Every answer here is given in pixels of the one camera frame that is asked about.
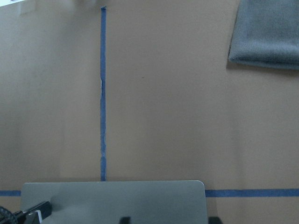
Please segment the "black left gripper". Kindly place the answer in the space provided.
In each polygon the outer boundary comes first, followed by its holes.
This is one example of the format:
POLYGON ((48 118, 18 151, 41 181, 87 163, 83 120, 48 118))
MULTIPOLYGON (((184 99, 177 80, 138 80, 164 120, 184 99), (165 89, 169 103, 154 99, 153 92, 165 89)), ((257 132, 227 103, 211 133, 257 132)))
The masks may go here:
POLYGON ((41 224, 51 214, 52 204, 49 201, 44 201, 27 210, 18 211, 14 215, 18 224, 41 224))

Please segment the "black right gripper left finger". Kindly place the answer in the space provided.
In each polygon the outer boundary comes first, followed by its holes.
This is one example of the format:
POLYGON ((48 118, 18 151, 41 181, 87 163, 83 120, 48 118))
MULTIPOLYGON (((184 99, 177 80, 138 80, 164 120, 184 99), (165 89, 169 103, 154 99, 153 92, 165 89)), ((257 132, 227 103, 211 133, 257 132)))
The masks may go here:
POLYGON ((130 224, 130 217, 121 217, 119 224, 130 224))

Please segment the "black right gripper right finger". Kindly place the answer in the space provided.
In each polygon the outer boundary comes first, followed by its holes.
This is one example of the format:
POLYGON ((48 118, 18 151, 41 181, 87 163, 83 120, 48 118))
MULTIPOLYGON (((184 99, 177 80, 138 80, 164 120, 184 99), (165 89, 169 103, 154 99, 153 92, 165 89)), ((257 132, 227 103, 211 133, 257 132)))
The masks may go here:
POLYGON ((223 222, 219 217, 209 217, 208 224, 223 224, 223 222))

